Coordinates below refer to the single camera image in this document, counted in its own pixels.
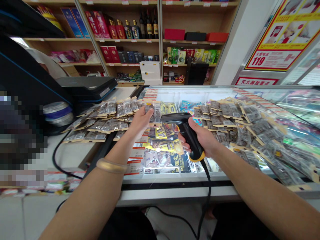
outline glass display case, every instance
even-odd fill
[[[317,95],[317,90],[295,86],[291,86],[290,88],[286,86],[274,87],[275,86],[272,86],[272,88],[246,87],[241,89],[233,86],[142,86],[137,90],[136,96],[138,99],[158,101],[159,104],[163,104],[164,107],[170,108],[174,106],[171,112],[188,111],[191,114],[194,114],[194,107],[197,108],[199,105],[209,106],[209,109],[212,110],[212,108],[210,108],[211,100],[234,101],[233,103],[235,103],[238,108],[237,111],[241,113],[240,119],[242,119],[242,121],[240,121],[240,123],[243,124],[248,124],[248,122],[244,117],[245,111],[241,112],[240,105],[244,107],[252,106],[261,112],[259,121],[262,121],[263,118],[269,118],[272,124],[277,125],[275,128],[277,128],[278,136],[270,138],[270,140],[281,146],[282,144],[286,144],[287,149],[292,147],[295,150],[300,149],[301,152],[308,152],[308,154],[312,155],[315,165],[320,167],[320,152],[318,150],[320,146],[320,132],[317,124],[315,124],[317,122],[315,119],[310,121],[310,123],[308,121],[311,117],[316,116],[315,113],[318,113],[316,110],[318,103],[317,96],[319,96]],[[297,101],[300,98],[302,99],[301,104],[305,104],[305,106],[295,104],[296,102],[300,103],[300,101]],[[269,106],[275,107],[266,107],[266,105],[262,104],[263,102],[267,102]],[[290,106],[301,107],[302,113],[298,114],[295,112],[295,114],[292,114]],[[204,121],[204,119],[205,118],[195,120],[202,127],[208,128],[208,126],[206,126],[207,121]],[[233,147],[234,144],[231,144],[231,133],[233,132],[233,134],[235,134],[236,139],[240,131],[239,123],[236,124],[237,117],[229,117],[228,120],[230,120],[234,126],[216,127],[215,130],[212,131],[214,132],[214,136],[217,138],[218,134],[218,140],[221,142],[219,134],[225,133],[228,142],[224,145],[232,151],[258,151],[256,148],[252,148],[252,143],[256,140],[256,137],[249,132],[247,132],[247,134],[249,134],[251,145],[248,144],[247,148],[246,146],[242,146],[240,149]],[[135,156],[128,161],[129,170],[124,176],[123,190],[186,187],[189,185],[206,186],[205,182],[207,182],[207,177],[201,164],[189,161],[187,152],[183,152],[183,154],[177,153],[180,151],[179,146],[175,145],[174,137],[169,139],[169,135],[166,136],[167,129],[165,129],[165,126],[163,126],[161,130],[159,125],[159,127],[154,128],[154,131],[156,132],[157,129],[160,133],[156,134],[148,131],[144,134],[145,138],[142,142],[135,143],[133,150]],[[250,159],[251,156],[248,152],[246,156],[242,155],[248,163],[254,165],[252,163],[252,161],[254,161],[258,164],[257,168],[263,173],[273,178],[278,177],[275,171],[273,171],[274,169],[269,168],[270,163],[265,162],[261,156],[256,156],[256,152],[253,157],[255,160]],[[205,158],[205,161],[209,167],[213,186],[232,186],[228,177],[220,170],[213,159]],[[295,174],[306,182],[312,181],[301,173],[295,172]]]

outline liquor bottle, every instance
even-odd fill
[[[125,31],[124,31],[124,27],[122,25],[122,22],[119,19],[117,19],[117,22],[118,22],[118,25],[116,26],[116,29],[117,29],[118,37],[120,39],[125,39],[126,38],[126,34],[125,34]]]
[[[152,39],[153,28],[151,18],[149,16],[149,10],[147,9],[147,32],[148,32],[148,39]]]
[[[133,38],[133,34],[130,28],[130,23],[128,20],[126,20],[126,26],[124,27],[124,30],[126,31],[126,36],[127,39],[132,39]]]
[[[132,33],[133,33],[133,38],[139,39],[140,38],[140,28],[138,27],[136,20],[133,20],[133,26],[131,29],[132,29]]]
[[[154,32],[154,38],[159,39],[158,19],[157,19],[156,9],[154,9],[153,32]]]
[[[141,30],[141,37],[140,38],[145,39],[146,38],[146,32],[145,32],[145,28],[144,28],[144,21],[143,21],[143,18],[142,18],[142,12],[140,12],[139,22],[140,22],[140,30]]]

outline gift box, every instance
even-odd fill
[[[186,30],[184,29],[164,29],[164,39],[169,40],[184,40],[184,34]]]
[[[222,32],[212,32],[208,33],[206,36],[206,41],[208,42],[226,42],[228,39],[229,33]]]

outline bracelet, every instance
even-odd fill
[[[97,162],[97,167],[111,173],[125,173],[127,171],[127,165],[121,165],[114,162],[109,162],[105,158],[100,158]]]

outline wine bottle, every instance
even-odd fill
[[[148,32],[148,39],[152,39],[153,28],[151,18],[149,16],[149,10],[147,9],[147,32]]]
[[[154,9],[153,32],[154,32],[154,38],[159,39],[158,19],[157,19],[156,9]]]
[[[126,20],[126,26],[124,27],[124,30],[126,31],[126,36],[127,39],[132,39],[133,38],[133,34],[130,28],[130,23],[128,20]]]
[[[142,39],[145,39],[146,38],[146,32],[145,32],[145,28],[144,28],[144,21],[143,21],[143,18],[142,18],[142,12],[140,12],[140,30],[141,30],[141,37]]]
[[[132,32],[134,39],[140,38],[140,28],[138,27],[136,20],[133,20]]]

